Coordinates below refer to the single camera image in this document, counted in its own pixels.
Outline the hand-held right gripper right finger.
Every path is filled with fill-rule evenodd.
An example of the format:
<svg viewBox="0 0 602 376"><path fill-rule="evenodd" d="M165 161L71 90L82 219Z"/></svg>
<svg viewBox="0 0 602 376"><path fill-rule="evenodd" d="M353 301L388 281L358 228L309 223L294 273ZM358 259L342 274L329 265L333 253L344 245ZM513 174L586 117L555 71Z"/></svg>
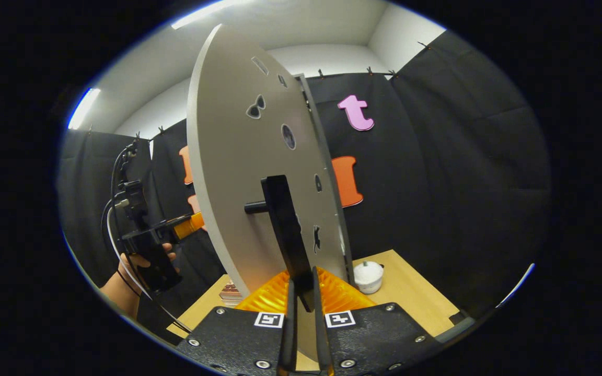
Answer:
<svg viewBox="0 0 602 376"><path fill-rule="evenodd" d="M431 358L440 343L395 302L375 304L313 267L316 349L329 375L394 375Z"/></svg>

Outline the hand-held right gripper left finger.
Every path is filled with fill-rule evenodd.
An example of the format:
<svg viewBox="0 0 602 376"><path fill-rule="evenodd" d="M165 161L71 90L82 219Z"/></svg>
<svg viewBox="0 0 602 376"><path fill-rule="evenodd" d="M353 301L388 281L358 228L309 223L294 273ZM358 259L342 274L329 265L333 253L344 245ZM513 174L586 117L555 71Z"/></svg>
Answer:
<svg viewBox="0 0 602 376"><path fill-rule="evenodd" d="M289 375L296 366L296 291L282 271L234 308L216 305L175 347L221 375Z"/></svg>

